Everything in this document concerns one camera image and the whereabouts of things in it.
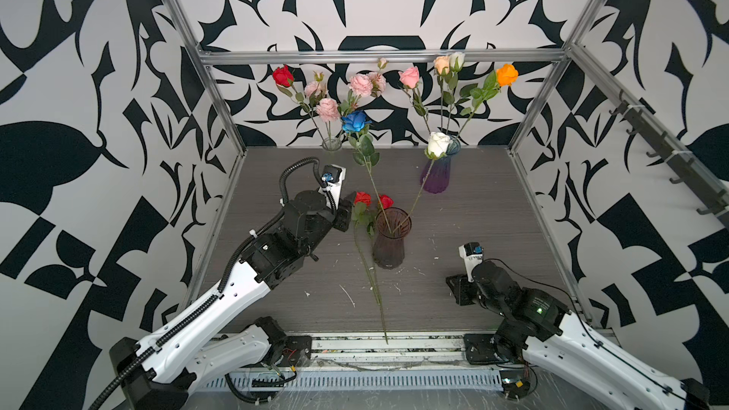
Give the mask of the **light pink artificial rose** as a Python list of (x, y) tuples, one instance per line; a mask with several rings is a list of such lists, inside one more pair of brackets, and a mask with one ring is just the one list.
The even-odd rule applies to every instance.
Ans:
[(416, 113), (423, 119), (425, 130), (428, 136), (431, 136), (432, 130), (429, 124), (429, 112), (423, 103), (423, 94), (421, 94), (421, 74), (417, 66), (412, 66), (405, 71), (399, 73), (402, 91), (406, 93), (412, 107)]

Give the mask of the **pink peony stem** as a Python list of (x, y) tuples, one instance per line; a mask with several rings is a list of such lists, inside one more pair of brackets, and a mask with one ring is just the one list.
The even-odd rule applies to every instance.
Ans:
[(361, 135), (368, 131), (371, 121), (366, 113), (360, 110), (359, 104), (364, 98), (377, 98), (383, 94), (387, 87), (383, 71), (387, 65), (387, 59), (380, 58), (376, 71), (356, 74), (349, 80), (347, 97), (339, 106), (342, 130), (347, 136)]

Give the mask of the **white artificial rose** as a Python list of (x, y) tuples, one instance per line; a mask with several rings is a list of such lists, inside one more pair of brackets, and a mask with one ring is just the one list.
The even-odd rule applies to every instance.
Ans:
[(444, 75), (446, 91), (443, 95), (443, 99), (445, 100), (448, 108), (447, 129), (450, 128), (452, 111), (456, 103), (455, 91), (459, 83), (459, 72), (463, 69), (464, 62), (465, 54), (463, 52), (454, 52), (448, 56), (448, 73)]
[[(444, 134), (442, 132), (432, 132), (431, 136), (429, 137), (427, 148), (424, 150), (425, 155), (427, 156), (428, 163), (433, 164), (438, 159), (441, 159), (449, 146), (451, 138), (449, 135)], [(418, 203), (421, 199), (421, 196), (425, 190), (423, 190), (423, 186), (420, 182), (420, 188), (417, 194), (417, 197), (415, 198), (411, 208), (408, 211), (408, 214), (403, 220), (400, 220), (397, 222), (397, 225), (394, 229), (395, 233), (402, 233), (404, 228), (406, 227), (407, 222), (410, 220), (412, 214), (414, 214), (415, 209), (418, 206)]]

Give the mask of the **dark red glass vase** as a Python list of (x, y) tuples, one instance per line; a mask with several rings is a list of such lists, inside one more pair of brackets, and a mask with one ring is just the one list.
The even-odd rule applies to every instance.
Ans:
[(375, 241), (372, 248), (374, 263), (382, 269), (394, 270), (406, 257), (404, 241), (412, 230), (412, 219), (403, 209), (390, 207), (374, 221)]

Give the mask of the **orange artificial rose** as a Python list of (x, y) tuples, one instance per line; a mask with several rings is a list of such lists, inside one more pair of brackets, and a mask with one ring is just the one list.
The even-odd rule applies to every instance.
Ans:
[(466, 106), (461, 111), (461, 116), (464, 116), (466, 120), (459, 128), (458, 140), (468, 123), (474, 118), (474, 115), (478, 114), (480, 108), (486, 106), (489, 100), (497, 97), (505, 87), (510, 87), (518, 77), (519, 73), (516, 68), (511, 64), (505, 64), (489, 73), (481, 85), (473, 85), (463, 90), (461, 100), (465, 100), (470, 106)]

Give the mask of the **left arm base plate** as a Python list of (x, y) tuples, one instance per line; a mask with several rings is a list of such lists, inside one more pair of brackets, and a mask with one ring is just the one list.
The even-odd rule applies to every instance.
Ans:
[(277, 367), (305, 366), (311, 360), (313, 338), (309, 335), (288, 336), (271, 345), (269, 363)]

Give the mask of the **blue artificial rose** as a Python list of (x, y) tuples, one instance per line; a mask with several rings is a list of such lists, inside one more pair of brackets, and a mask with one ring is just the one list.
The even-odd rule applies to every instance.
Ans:
[(371, 184), (371, 193), (354, 193), (353, 221), (356, 226), (363, 226), (368, 236), (374, 239), (378, 234), (378, 220), (383, 220), (385, 227), (390, 227), (385, 211), (393, 206), (393, 201), (380, 193), (374, 178), (374, 169), (381, 161), (381, 154), (375, 149), (369, 130), (371, 121), (364, 111), (353, 111), (344, 116), (342, 125), (354, 162), (366, 171)]

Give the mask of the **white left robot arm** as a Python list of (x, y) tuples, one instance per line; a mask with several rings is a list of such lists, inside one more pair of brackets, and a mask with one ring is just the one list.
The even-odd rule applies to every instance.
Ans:
[(180, 409), (208, 383), (243, 366), (275, 366), (288, 341), (271, 317), (237, 335), (218, 334), (242, 311), (303, 267), (331, 230), (347, 231), (353, 199), (342, 197), (347, 170), (301, 159), (279, 178), (280, 211), (250, 231), (210, 290), (172, 321), (139, 341), (123, 338), (110, 356), (114, 380), (91, 404), (99, 409), (117, 390), (134, 409)]

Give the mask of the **red artificial rose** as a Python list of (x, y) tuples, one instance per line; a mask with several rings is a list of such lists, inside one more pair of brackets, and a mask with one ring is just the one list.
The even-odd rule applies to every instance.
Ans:
[(330, 132), (324, 133), (322, 130), (322, 125), (326, 123), (324, 117), (319, 112), (319, 104), (321, 104), (322, 100), (328, 98), (324, 79), (325, 77), (322, 72), (315, 72), (314, 79), (309, 83), (303, 83), (303, 87), (299, 89), (296, 86), (292, 70), (288, 66), (279, 66), (279, 68), (273, 71), (273, 81), (275, 82), (276, 88), (295, 102), (309, 117), (322, 140), (322, 144), (330, 137)]
[(372, 199), (368, 208), (368, 226), (375, 227), (379, 214), (393, 205), (394, 201), (387, 195), (379, 195), (377, 199)]
[(385, 337), (385, 342), (388, 344), (387, 319), (385, 318), (385, 308), (383, 307), (383, 298), (380, 292), (374, 260), (374, 240), (377, 237), (377, 214), (379, 212), (370, 194), (365, 192), (356, 192), (354, 194), (352, 226), (355, 248), (365, 269), (364, 272), (368, 278), (370, 291), (373, 294), (378, 308), (383, 337)]

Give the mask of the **blue purple glass vase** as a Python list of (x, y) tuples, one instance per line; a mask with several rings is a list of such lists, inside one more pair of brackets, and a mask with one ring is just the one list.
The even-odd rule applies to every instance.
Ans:
[(421, 171), (420, 182), (427, 193), (439, 194), (449, 186), (453, 157), (461, 151), (461, 143), (456, 135), (451, 133), (449, 137), (451, 140), (445, 155), (433, 164), (427, 163)]

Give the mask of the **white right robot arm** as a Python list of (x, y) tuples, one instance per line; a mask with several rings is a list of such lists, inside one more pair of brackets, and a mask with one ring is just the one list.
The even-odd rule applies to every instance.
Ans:
[(493, 334), (467, 334), (473, 366), (537, 366), (609, 409), (706, 409), (709, 391), (649, 366), (587, 326), (548, 292), (522, 288), (490, 260), (445, 280), (458, 305), (477, 305), (500, 316)]

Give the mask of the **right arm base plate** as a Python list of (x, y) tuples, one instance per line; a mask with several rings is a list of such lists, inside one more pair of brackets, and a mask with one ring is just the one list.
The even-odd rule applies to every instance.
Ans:
[(472, 366), (508, 364), (514, 360), (511, 345), (498, 334), (468, 333), (463, 336), (465, 359)]

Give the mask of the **clear ribbed glass vase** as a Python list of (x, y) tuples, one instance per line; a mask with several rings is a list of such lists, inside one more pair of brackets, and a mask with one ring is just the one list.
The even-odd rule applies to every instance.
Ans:
[(322, 141), (321, 147), (328, 153), (334, 153), (342, 149), (343, 142), (339, 137), (325, 138)]

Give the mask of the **pink carnation spray stem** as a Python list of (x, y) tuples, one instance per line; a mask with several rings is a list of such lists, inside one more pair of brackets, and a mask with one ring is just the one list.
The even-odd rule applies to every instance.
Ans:
[(338, 137), (333, 127), (341, 120), (339, 104), (328, 94), (323, 72), (313, 73), (313, 80), (304, 88), (304, 98), (307, 112), (312, 120), (315, 121), (318, 118), (324, 125), (327, 133), (325, 138)]

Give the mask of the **peach artificial rose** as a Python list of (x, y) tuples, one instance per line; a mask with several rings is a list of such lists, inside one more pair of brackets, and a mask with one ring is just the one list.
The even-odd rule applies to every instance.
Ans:
[(450, 57), (447, 55), (438, 56), (434, 61), (434, 70), (440, 89), (440, 127), (444, 125), (444, 106), (447, 83), (450, 77)]

